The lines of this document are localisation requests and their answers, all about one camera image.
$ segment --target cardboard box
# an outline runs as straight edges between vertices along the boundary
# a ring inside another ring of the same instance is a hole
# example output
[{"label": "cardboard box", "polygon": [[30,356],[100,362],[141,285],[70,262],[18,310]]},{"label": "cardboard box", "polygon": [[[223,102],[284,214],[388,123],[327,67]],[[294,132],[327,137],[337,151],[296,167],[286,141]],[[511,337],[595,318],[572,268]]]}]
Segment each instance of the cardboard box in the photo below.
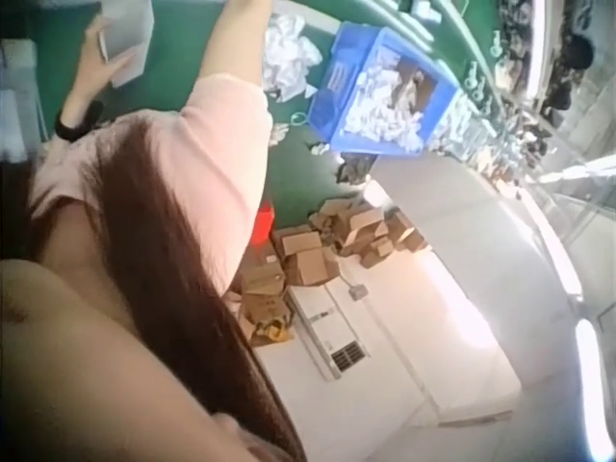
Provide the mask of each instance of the cardboard box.
[{"label": "cardboard box", "polygon": [[238,315],[238,324],[240,325],[240,330],[242,330],[242,333],[250,342],[254,331],[257,329],[257,326],[250,322],[250,320],[246,316],[244,316],[243,313],[240,313]]},{"label": "cardboard box", "polygon": [[289,259],[287,279],[292,286],[319,286],[340,276],[336,255],[330,247],[299,252]]},{"label": "cardboard box", "polygon": [[362,251],[360,264],[364,268],[372,268],[385,261],[393,251],[394,243],[387,237],[380,238]]},{"label": "cardboard box", "polygon": [[349,209],[355,199],[327,199],[321,205],[319,213],[327,217],[336,217],[342,211]]},{"label": "cardboard box", "polygon": [[333,232],[336,240],[344,248],[358,240],[360,231],[363,231],[364,235],[373,236],[376,233],[386,232],[383,219],[383,211],[369,204],[353,207],[336,216]]},{"label": "cardboard box", "polygon": [[249,246],[238,273],[244,295],[278,295],[284,290],[285,272],[270,242]]},{"label": "cardboard box", "polygon": [[284,295],[246,295],[239,321],[243,331],[250,333],[250,344],[262,347],[291,340],[293,317]]},{"label": "cardboard box", "polygon": [[361,251],[373,240],[374,233],[370,232],[370,230],[364,233],[360,232],[358,233],[357,238],[355,238],[354,243],[347,245],[346,247],[338,248],[337,253],[343,258],[350,257],[351,255],[357,255],[358,253],[361,253]]},{"label": "cardboard box", "polygon": [[292,236],[293,234],[309,233],[312,228],[308,224],[302,224],[301,226],[293,226],[290,228],[276,229],[271,232],[271,242],[276,250],[276,253],[284,258],[284,251],[282,248],[282,238],[286,236]]},{"label": "cardboard box", "polygon": [[259,324],[276,319],[289,318],[291,310],[280,295],[245,295],[242,300],[242,313],[252,323]]},{"label": "cardboard box", "polygon": [[396,212],[386,221],[389,229],[389,239],[394,245],[401,243],[413,232],[413,224],[402,212]]},{"label": "cardboard box", "polygon": [[316,212],[308,217],[310,224],[317,230],[323,232],[329,230],[332,226],[332,217]]},{"label": "cardboard box", "polygon": [[321,236],[319,236],[317,231],[285,236],[282,238],[281,243],[284,258],[291,257],[304,250],[312,250],[322,246]]},{"label": "cardboard box", "polygon": [[411,252],[419,252],[420,250],[424,250],[428,247],[428,243],[425,240],[422,233],[420,233],[417,229],[415,229],[404,241],[404,245]]}]

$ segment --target crumpled white paper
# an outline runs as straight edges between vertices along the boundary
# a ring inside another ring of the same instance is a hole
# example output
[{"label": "crumpled white paper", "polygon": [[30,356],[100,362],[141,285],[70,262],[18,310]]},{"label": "crumpled white paper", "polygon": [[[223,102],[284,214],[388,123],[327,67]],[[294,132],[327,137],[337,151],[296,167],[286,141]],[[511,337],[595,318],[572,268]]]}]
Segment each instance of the crumpled white paper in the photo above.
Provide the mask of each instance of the crumpled white paper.
[{"label": "crumpled white paper", "polygon": [[275,92],[282,103],[302,93],[309,97],[308,71],[323,57],[312,41],[300,36],[306,22],[301,16],[280,14],[269,25],[263,57],[264,91]]},{"label": "crumpled white paper", "polygon": [[274,123],[269,134],[269,147],[277,146],[287,137],[290,125],[288,123]]},{"label": "crumpled white paper", "polygon": [[423,113],[411,113],[416,104],[416,86],[412,79],[399,91],[402,83],[397,71],[400,56],[391,50],[379,50],[374,63],[363,71],[356,82],[358,91],[345,120],[344,131],[373,141],[392,141],[407,152],[424,147],[418,133]]}]

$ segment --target green workbench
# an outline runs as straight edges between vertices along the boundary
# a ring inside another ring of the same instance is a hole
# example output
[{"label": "green workbench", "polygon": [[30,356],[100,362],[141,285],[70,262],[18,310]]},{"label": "green workbench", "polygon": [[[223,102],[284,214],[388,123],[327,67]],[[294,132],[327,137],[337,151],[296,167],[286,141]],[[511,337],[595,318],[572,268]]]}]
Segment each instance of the green workbench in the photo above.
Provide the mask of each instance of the green workbench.
[{"label": "green workbench", "polygon": [[[401,13],[391,6],[389,10],[383,7],[382,0],[302,0],[297,3],[339,20],[402,29],[398,20]],[[483,38],[489,48],[492,27],[478,27],[489,23],[481,21],[481,17],[490,15],[491,10],[479,6],[487,3],[490,2],[472,1],[465,17],[477,25],[474,28],[477,40]],[[153,0],[153,5],[156,25],[145,73],[135,82],[118,90],[108,90],[103,95],[106,116],[141,108],[177,110],[189,95],[221,5],[166,0]],[[49,129],[71,85],[83,31],[95,11],[95,6],[85,6],[31,14],[31,35],[38,45],[41,105]],[[442,59],[461,78],[472,56],[466,41],[449,23],[446,14],[442,25],[427,24],[426,29],[434,36],[432,58]],[[309,83],[318,87],[334,36],[311,26],[306,27],[304,35],[324,56],[323,64],[313,68],[308,77]],[[269,109],[275,121],[289,121],[293,113],[305,112],[307,107],[307,100],[296,98],[286,104],[270,102]],[[301,223],[324,199],[354,191],[335,183],[338,164],[334,159],[310,154],[307,145],[312,141],[315,141],[314,135],[307,127],[293,128],[287,138],[270,151],[266,189],[274,202],[277,226]]]}]

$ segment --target long brown hair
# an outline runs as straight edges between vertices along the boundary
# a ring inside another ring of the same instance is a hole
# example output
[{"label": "long brown hair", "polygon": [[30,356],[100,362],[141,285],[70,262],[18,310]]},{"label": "long brown hair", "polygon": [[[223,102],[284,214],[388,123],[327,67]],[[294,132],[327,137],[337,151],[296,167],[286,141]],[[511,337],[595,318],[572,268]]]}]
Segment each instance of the long brown hair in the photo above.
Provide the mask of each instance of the long brown hair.
[{"label": "long brown hair", "polygon": [[[147,126],[138,124],[114,144],[98,146],[84,188],[99,207],[90,222],[107,271],[141,339],[208,412],[229,414],[294,460],[306,460],[280,397],[212,284],[182,205],[149,154]],[[43,221],[39,244],[53,218]]]}]

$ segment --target black object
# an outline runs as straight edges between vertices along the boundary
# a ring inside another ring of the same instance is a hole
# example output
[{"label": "black object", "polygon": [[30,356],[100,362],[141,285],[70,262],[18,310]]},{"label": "black object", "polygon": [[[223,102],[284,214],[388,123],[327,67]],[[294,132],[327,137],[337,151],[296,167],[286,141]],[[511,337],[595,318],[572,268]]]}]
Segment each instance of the black object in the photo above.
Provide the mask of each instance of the black object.
[{"label": "black object", "polygon": [[546,98],[545,105],[558,111],[567,111],[571,108],[571,92],[573,85],[571,82],[563,82],[556,86]]},{"label": "black object", "polygon": [[59,138],[68,141],[76,142],[83,136],[87,135],[98,123],[98,120],[103,115],[103,109],[105,105],[100,101],[92,101],[86,110],[84,120],[75,128],[69,128],[62,124],[60,121],[60,115],[62,112],[58,112],[56,115],[56,123],[54,124],[54,130]]},{"label": "black object", "polygon": [[560,59],[571,69],[586,70],[595,61],[595,46],[588,38],[571,34],[564,40]]}]

